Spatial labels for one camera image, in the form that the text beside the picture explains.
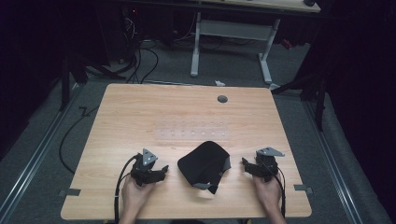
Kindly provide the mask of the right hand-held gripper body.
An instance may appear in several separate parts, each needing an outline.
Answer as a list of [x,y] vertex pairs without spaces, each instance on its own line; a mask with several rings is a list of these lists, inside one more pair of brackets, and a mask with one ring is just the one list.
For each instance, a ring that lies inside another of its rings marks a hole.
[[265,182],[270,181],[278,173],[276,157],[284,157],[285,154],[272,147],[265,147],[256,151],[256,163],[253,165],[252,174],[261,177]]

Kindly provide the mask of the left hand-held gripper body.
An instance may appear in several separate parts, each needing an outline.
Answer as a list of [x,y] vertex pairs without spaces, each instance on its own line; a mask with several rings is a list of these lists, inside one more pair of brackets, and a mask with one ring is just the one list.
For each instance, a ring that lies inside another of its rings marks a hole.
[[151,170],[156,160],[158,160],[158,157],[146,148],[143,149],[142,153],[136,155],[136,162],[133,165],[131,177],[139,187],[152,183],[151,175],[158,173]]

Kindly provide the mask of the black cloth with grey lining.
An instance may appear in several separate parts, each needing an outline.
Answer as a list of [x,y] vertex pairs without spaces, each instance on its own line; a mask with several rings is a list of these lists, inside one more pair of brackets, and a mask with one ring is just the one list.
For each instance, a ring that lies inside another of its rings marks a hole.
[[215,194],[223,174],[231,168],[230,154],[219,144],[205,141],[179,159],[177,167],[192,187]]

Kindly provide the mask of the person's right hand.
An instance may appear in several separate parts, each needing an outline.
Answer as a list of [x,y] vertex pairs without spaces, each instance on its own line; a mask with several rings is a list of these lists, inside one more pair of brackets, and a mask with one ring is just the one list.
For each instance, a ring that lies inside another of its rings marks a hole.
[[268,217],[282,216],[279,206],[281,188],[276,179],[272,177],[270,181],[265,182],[262,178],[254,176],[253,181],[265,214]]

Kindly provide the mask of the person's left hand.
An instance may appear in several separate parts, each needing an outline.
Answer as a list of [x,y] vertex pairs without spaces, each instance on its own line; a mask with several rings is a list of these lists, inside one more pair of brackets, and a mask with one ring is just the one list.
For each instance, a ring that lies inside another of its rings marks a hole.
[[138,212],[143,208],[154,189],[154,184],[147,184],[143,187],[138,186],[135,180],[127,177],[124,181],[121,196],[123,202],[122,217],[136,217]]

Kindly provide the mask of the clear dotted plastic strip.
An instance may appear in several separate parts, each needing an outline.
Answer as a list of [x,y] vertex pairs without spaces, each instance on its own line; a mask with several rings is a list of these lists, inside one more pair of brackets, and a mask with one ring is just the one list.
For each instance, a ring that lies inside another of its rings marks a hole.
[[156,123],[156,137],[163,140],[215,141],[229,135],[225,121],[215,120],[161,120]]

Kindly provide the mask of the black metal stand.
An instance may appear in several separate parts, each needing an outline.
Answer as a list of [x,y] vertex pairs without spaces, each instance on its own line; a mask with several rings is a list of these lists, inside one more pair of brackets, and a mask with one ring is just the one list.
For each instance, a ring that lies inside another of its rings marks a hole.
[[300,89],[300,98],[302,101],[315,100],[316,108],[314,112],[314,121],[317,128],[322,132],[322,117],[325,109],[324,101],[327,87],[328,76],[320,73],[297,77],[292,82],[271,90],[272,94],[280,94],[283,91],[291,89]]
[[64,111],[70,102],[70,76],[73,76],[74,80],[78,84],[85,84],[88,81],[87,74],[85,72],[86,66],[93,67],[95,70],[99,71],[105,77],[110,77],[114,79],[123,79],[122,76],[118,75],[116,72],[110,71],[104,68],[99,63],[96,63],[82,55],[70,55],[66,56],[63,60],[62,67],[62,98],[60,110]]

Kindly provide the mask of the white-framed desk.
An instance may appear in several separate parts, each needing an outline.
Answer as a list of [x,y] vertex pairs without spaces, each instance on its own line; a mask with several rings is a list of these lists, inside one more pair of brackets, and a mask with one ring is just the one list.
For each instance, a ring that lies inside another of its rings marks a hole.
[[[304,0],[197,0],[200,7],[214,6],[220,7],[244,7],[245,9],[269,9],[273,12],[291,12],[318,14],[320,6],[315,3],[312,7],[307,6]],[[266,84],[272,84],[272,77],[269,71],[267,58],[273,45],[278,26],[281,19],[275,17],[271,25],[263,25],[252,22],[219,21],[215,19],[203,19],[201,13],[196,13],[194,49],[191,59],[191,76],[197,77],[199,74],[200,61],[200,39],[202,35],[230,37],[248,40],[264,41],[266,43],[263,52],[258,54],[258,59],[262,69],[263,80]]]

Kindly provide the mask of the aluminium floor rail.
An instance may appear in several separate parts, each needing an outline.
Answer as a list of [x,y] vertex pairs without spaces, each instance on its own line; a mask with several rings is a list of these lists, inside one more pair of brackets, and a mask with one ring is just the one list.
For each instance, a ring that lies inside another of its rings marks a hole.
[[12,216],[49,152],[71,104],[83,88],[83,84],[73,84],[70,102],[61,110],[62,91],[61,87],[56,87],[29,119],[16,143],[0,162],[0,224],[6,224]]
[[310,119],[311,125],[315,130],[317,139],[320,144],[320,149],[324,156],[325,164],[328,167],[329,174],[332,178],[332,182],[334,184],[340,202],[343,205],[343,208],[346,212],[346,216],[349,220],[349,223],[363,224],[361,219],[361,214],[358,211],[357,206],[352,198],[349,187],[347,186],[347,183],[343,178],[340,169],[337,166],[337,163],[334,159],[334,156],[332,154],[330,145],[325,137],[325,134],[323,131],[319,129],[318,125],[316,124],[314,107],[307,102],[302,102],[302,105],[305,113]]

